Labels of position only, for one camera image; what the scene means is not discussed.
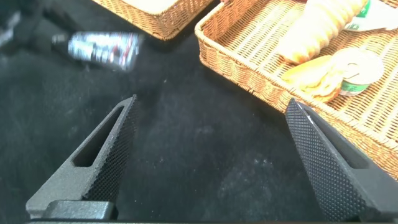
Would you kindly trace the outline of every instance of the bread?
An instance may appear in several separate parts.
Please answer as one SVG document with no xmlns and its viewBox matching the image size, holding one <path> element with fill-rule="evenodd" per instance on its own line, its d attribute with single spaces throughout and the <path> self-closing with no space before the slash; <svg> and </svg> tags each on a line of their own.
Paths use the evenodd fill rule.
<svg viewBox="0 0 398 224">
<path fill-rule="evenodd" d="M 330 55 L 298 65 L 285 72 L 282 79 L 324 103 L 339 95 L 343 82 L 343 76 L 333 70 Z"/>
<path fill-rule="evenodd" d="M 278 53 L 301 64 L 319 54 L 368 0 L 308 0 L 303 14 L 280 40 Z"/>
</svg>

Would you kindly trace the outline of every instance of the label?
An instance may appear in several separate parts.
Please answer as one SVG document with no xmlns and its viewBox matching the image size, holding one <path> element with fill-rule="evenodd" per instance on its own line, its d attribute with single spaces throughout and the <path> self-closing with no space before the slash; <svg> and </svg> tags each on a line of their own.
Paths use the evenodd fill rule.
<svg viewBox="0 0 398 224">
<path fill-rule="evenodd" d="M 369 12 L 369 8 L 371 7 L 371 0 L 368 0 L 368 3 L 362 8 L 361 12 L 356 15 L 356 17 L 365 18 Z"/>
<path fill-rule="evenodd" d="M 366 5 L 362 8 L 361 12 L 356 15 L 357 18 L 365 18 L 368 15 L 369 9 L 371 7 L 371 1 L 369 0 L 368 3 L 366 3 Z M 350 23 L 348 23 L 344 29 L 346 30 L 351 30 L 351 31 L 362 31 L 360 30 L 360 28 L 363 25 L 366 25 L 367 23 L 369 23 L 368 21 L 364 21 L 362 19 L 353 19 Z"/>
<path fill-rule="evenodd" d="M 139 36 L 133 33 L 77 32 L 69 42 L 69 54 L 112 69 L 129 70 L 138 54 Z"/>
<path fill-rule="evenodd" d="M 79 40 L 71 40 L 68 44 L 68 53 L 77 60 L 90 61 L 94 45 Z"/>
<path fill-rule="evenodd" d="M 344 96 L 355 96 L 362 93 L 370 84 L 367 85 L 357 85 L 346 81 L 343 81 L 341 86 L 340 95 Z"/>
</svg>

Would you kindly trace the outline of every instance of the woven basket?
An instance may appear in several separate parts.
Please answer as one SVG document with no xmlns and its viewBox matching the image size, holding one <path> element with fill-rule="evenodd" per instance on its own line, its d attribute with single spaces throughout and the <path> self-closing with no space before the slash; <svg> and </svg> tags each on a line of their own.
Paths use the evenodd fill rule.
<svg viewBox="0 0 398 224">
<path fill-rule="evenodd" d="M 398 0 L 384 2 L 398 6 Z M 360 95 L 339 96 L 324 104 L 280 78 L 292 66 L 276 54 L 275 48 L 304 6 L 294 0 L 233 0 L 227 5 L 219 4 L 195 28 L 200 60 L 283 113 L 291 98 L 310 105 L 398 179 L 397 31 L 343 31 L 333 39 L 320 55 L 361 47 L 382 58 L 385 72 Z"/>
<path fill-rule="evenodd" d="M 150 35 L 175 37 L 213 0 L 93 0 Z"/>
</svg>

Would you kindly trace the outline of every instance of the can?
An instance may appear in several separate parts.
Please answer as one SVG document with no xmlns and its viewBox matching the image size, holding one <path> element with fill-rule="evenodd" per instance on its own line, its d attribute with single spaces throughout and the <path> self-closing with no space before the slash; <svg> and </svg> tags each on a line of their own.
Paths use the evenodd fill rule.
<svg viewBox="0 0 398 224">
<path fill-rule="evenodd" d="M 139 53 L 142 37 L 123 32 L 77 32 L 68 42 L 76 60 L 94 62 L 115 70 L 130 70 Z"/>
<path fill-rule="evenodd" d="M 374 52 L 359 48 L 337 51 L 332 57 L 333 69 L 343 76 L 340 95 L 356 96 L 378 81 L 384 66 Z"/>
</svg>

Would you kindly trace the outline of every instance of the black object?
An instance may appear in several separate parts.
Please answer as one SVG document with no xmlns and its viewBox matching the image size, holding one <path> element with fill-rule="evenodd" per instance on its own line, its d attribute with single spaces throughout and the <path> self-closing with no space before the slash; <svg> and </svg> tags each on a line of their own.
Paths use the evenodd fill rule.
<svg viewBox="0 0 398 224">
<path fill-rule="evenodd" d="M 107 115 L 27 202 L 29 223 L 116 220 L 114 202 L 131 150 L 136 113 L 134 96 Z M 329 221 L 394 221 L 398 214 L 395 180 L 309 107 L 292 100 L 286 118 Z"/>
<path fill-rule="evenodd" d="M 291 100 L 286 120 L 328 221 L 392 222 L 398 183 L 311 108 Z"/>
<path fill-rule="evenodd" d="M 90 202 L 114 203 L 116 201 L 121 177 L 132 149 L 137 107 L 136 96 L 133 96 L 120 102 L 107 115 L 26 203 L 26 210 L 31 218 L 45 218 L 49 214 L 54 217 L 56 216 L 53 214 L 54 211 L 69 211 L 82 205 L 84 206 L 81 207 L 81 212 L 90 210 L 89 208 L 92 207 L 94 207 L 93 210 L 100 207 L 101 209 L 97 211 L 102 211 L 102 213 L 112 210 L 110 208 L 113 207 L 112 204 Z M 57 200 L 90 202 L 51 204 Z"/>
<path fill-rule="evenodd" d="M 8 21 L 16 14 L 20 16 L 18 23 L 9 27 Z M 21 48 L 44 55 L 54 51 L 62 58 L 74 62 L 63 52 L 63 49 L 52 45 L 51 37 L 41 34 L 44 31 L 40 30 L 39 24 L 43 20 L 56 25 L 66 34 L 84 30 L 54 0 L 2 0 L 0 1 L 0 35 L 2 30 L 3 33 L 12 32 L 12 39 L 0 43 L 0 53 L 12 55 Z"/>
</svg>

